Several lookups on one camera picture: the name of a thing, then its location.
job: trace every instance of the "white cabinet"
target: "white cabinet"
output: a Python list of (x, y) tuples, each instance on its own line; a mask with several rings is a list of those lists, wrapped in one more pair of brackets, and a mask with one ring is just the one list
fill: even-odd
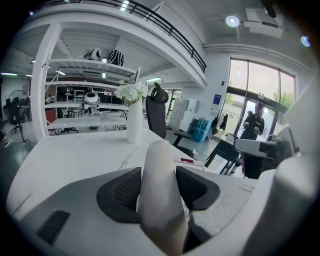
[(177, 98), (174, 101), (168, 126), (175, 131), (182, 130), (188, 132), (198, 108), (199, 101), (197, 99)]

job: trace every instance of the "white pillar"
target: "white pillar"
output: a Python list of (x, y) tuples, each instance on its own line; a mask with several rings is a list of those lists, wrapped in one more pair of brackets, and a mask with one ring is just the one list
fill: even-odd
[(48, 135), (45, 116), (45, 86), (48, 61), (62, 32), (60, 23), (52, 23), (47, 29), (35, 57), (31, 79), (31, 114), (36, 139), (39, 141)]

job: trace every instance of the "air conditioner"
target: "air conditioner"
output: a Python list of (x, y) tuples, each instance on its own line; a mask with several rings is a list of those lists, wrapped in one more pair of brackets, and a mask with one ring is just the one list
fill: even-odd
[(251, 33), (258, 33), (270, 37), (281, 38), (284, 32), (283, 17), (270, 17), (264, 9), (245, 9), (247, 21), (243, 24)]

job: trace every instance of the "ceiling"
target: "ceiling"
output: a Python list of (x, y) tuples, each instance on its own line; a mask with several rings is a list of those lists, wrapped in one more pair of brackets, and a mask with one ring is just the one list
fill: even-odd
[[(0, 72), (17, 73), (19, 76), (31, 75), (34, 64), (32, 60), (36, 58), (37, 51), (48, 26), (42, 26), (27, 32), (18, 34), (11, 42), (6, 56), (1, 65)], [(77, 25), (77, 28), (65, 28), (60, 34), (59, 41), (53, 52), (51, 59), (75, 58), (81, 59), (89, 47), (101, 49), (103, 57), (109, 52), (117, 49), (124, 56), (124, 67), (138, 70), (141, 67), (140, 78), (146, 82), (147, 79), (161, 76), (164, 87), (186, 86), (196, 87), (193, 82), (171, 62), (161, 57), (159, 54), (149, 50), (144, 45), (140, 45), (128, 38), (110, 33), (107, 28), (96, 27), (88, 24)], [(48, 69), (47, 78), (56, 75), (57, 64), (51, 65)], [(66, 73), (66, 77), (78, 77), (85, 79), (102, 79), (101, 72), (80, 68), (65, 68), (61, 65), (60, 70)]]
[[(303, 35), (298, 26), (286, 18), (275, 6), (276, 19), (265, 13), (261, 0), (184, 0), (194, 11), (208, 33), (207, 44), (244, 44), (267, 48), (291, 57), (309, 67), (317, 63), (311, 47), (301, 43)], [(257, 32), (252, 32), (244, 23), (248, 22), (247, 9), (256, 10), (262, 21), (279, 25), (283, 28), (280, 38), (263, 34), (260, 26)], [(240, 20), (237, 29), (225, 23), (226, 17), (236, 16)]]

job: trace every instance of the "black railing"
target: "black railing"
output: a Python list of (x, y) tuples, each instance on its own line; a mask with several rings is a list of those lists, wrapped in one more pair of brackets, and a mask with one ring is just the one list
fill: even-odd
[(174, 38), (178, 43), (182, 45), (183, 48), (191, 55), (191, 58), (195, 60), (195, 62), (200, 66), (202, 72), (204, 73), (206, 70), (207, 65), (205, 64), (204, 60), (201, 58), (197, 50), (192, 46), (192, 44), (185, 38), (183, 34), (179, 32), (170, 22), (166, 19), (161, 17), (159, 14), (154, 12), (153, 10), (145, 7), (144, 5), (135, 2), (135, 1), (128, 1), (126, 7), (123, 7), (124, 1), (123, 0), (50, 0), (42, 4), (39, 9), (45, 7), (51, 7), (61, 4), (97, 4), (103, 5), (107, 7), (113, 8), (124, 8), (125, 12), (128, 12), (132, 15), (138, 16), (144, 19), (146, 22), (153, 22), (163, 31), (165, 31), (169, 37)]

